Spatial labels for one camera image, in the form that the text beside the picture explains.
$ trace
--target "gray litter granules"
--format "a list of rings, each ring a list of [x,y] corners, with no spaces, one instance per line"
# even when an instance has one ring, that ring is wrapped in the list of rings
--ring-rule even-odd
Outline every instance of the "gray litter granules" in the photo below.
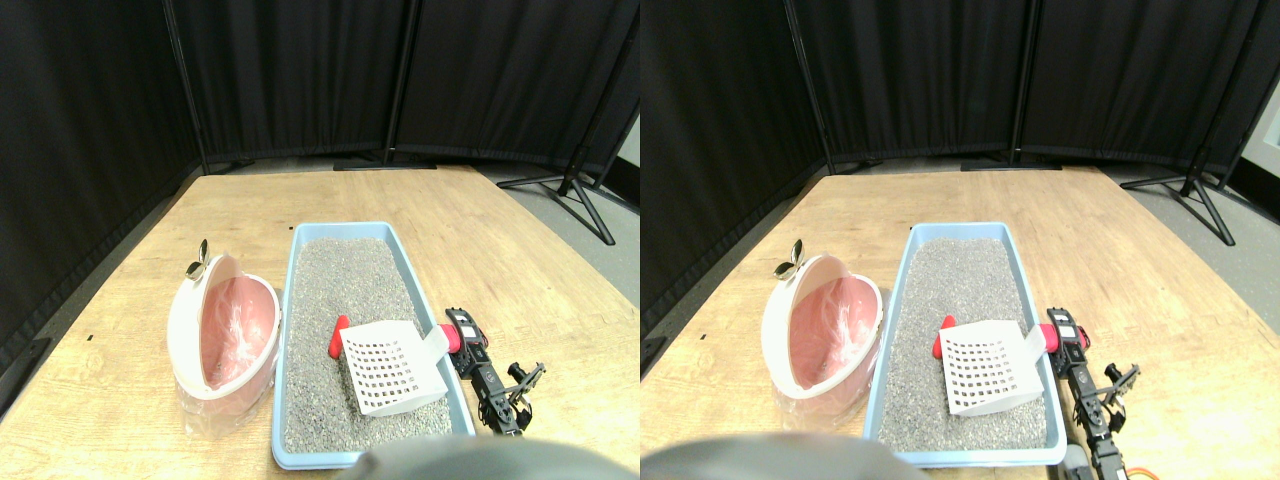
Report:
[[[413,321],[408,288],[385,242],[320,238],[306,243],[293,271],[284,449],[291,453],[357,452],[408,436],[452,433],[448,398],[407,413],[360,415],[347,358],[329,357],[338,315],[351,326]]]
[[[997,239],[938,238],[915,251],[908,266],[884,388],[879,440],[897,452],[1044,448],[1044,399],[1010,411],[961,417],[947,412],[942,362],[933,339],[942,319],[956,324],[1018,320],[1023,302],[1009,255]]]

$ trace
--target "red handle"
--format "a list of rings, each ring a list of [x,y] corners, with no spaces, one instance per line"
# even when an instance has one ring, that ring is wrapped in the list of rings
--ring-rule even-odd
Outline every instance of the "red handle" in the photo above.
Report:
[[[351,326],[351,319],[346,315],[338,315],[338,324],[333,326],[333,338],[329,339],[329,356],[338,358],[342,355],[342,337],[338,335],[344,328]]]
[[[938,329],[938,330],[948,329],[948,328],[952,328],[952,326],[956,326],[956,317],[954,317],[951,315],[947,315],[946,319],[942,319],[942,328]],[[941,333],[937,337],[933,338],[933,358],[942,360],[942,334]]]

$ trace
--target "white wall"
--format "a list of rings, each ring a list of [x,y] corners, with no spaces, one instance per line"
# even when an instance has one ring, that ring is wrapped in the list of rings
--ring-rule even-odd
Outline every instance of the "white wall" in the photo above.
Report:
[[[1262,110],[1253,136],[1244,143],[1245,159],[1280,177],[1280,87],[1271,92],[1271,101]]]
[[[618,156],[622,160],[630,161],[635,166],[640,166],[640,118],[636,116],[636,124],[631,127],[631,132],[627,133],[627,140],[622,141],[622,148],[618,150]]]

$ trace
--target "red object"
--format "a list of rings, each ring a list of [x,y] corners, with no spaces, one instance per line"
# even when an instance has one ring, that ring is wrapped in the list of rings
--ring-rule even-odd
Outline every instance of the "red object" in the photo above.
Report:
[[[952,326],[956,326],[956,317],[954,317],[951,315],[947,315],[946,319],[942,319],[942,328],[938,329],[938,330],[948,329],[948,328],[952,328]],[[933,358],[942,360],[942,334],[941,333],[938,334],[938,337],[933,338]]]
[[[338,358],[338,356],[342,355],[342,337],[338,335],[338,332],[348,326],[351,326],[351,319],[348,319],[346,315],[338,315],[338,325],[334,325],[333,338],[329,339],[330,357]]]
[[[1039,324],[1041,332],[1044,333],[1044,351],[1053,353],[1057,352],[1057,329],[1053,324]]]
[[[449,339],[449,353],[457,353],[462,348],[462,337],[458,335],[458,329],[451,324],[435,325],[444,329],[444,338]]]

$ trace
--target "white plastic scoop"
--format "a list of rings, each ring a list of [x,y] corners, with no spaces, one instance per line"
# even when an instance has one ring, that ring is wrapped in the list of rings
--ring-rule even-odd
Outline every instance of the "white plastic scoop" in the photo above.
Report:
[[[942,329],[940,337],[951,415],[1002,412],[1044,392],[1036,372],[1044,353],[1039,326],[1023,338],[1016,321],[986,320]]]
[[[339,332],[360,413],[388,416],[435,402],[449,390],[435,365],[449,348],[444,329],[417,338],[411,321],[383,320]]]

